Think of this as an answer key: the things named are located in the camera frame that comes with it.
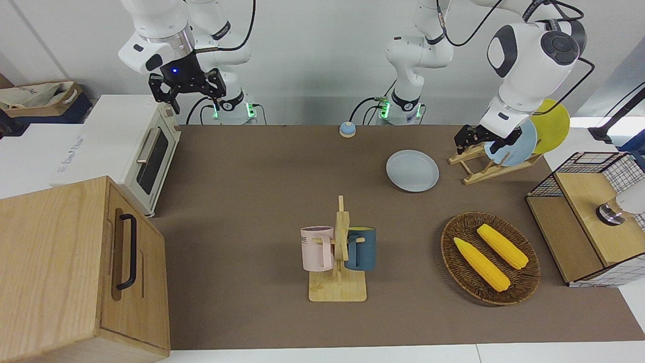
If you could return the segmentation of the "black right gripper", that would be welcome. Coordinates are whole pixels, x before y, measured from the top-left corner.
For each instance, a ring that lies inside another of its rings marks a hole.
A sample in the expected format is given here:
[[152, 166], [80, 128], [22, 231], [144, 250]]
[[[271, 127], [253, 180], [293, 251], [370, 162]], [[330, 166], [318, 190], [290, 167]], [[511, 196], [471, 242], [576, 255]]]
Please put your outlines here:
[[200, 92], [212, 100], [226, 96], [226, 84], [219, 69], [203, 72], [195, 51], [163, 65], [160, 74], [149, 74], [148, 87], [155, 101], [167, 103], [175, 114], [180, 113], [176, 97], [179, 93]]

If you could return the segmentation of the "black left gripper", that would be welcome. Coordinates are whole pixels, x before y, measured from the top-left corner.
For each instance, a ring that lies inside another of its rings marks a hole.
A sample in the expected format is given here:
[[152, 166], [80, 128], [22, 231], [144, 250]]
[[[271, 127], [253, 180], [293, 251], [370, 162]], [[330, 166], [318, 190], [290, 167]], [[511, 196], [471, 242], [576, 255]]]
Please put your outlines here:
[[484, 126], [462, 126], [455, 135], [456, 151], [461, 155], [474, 145], [491, 142], [489, 149], [491, 154], [495, 154], [502, 147], [512, 146], [522, 133], [520, 129], [514, 129], [506, 138], [502, 138]]

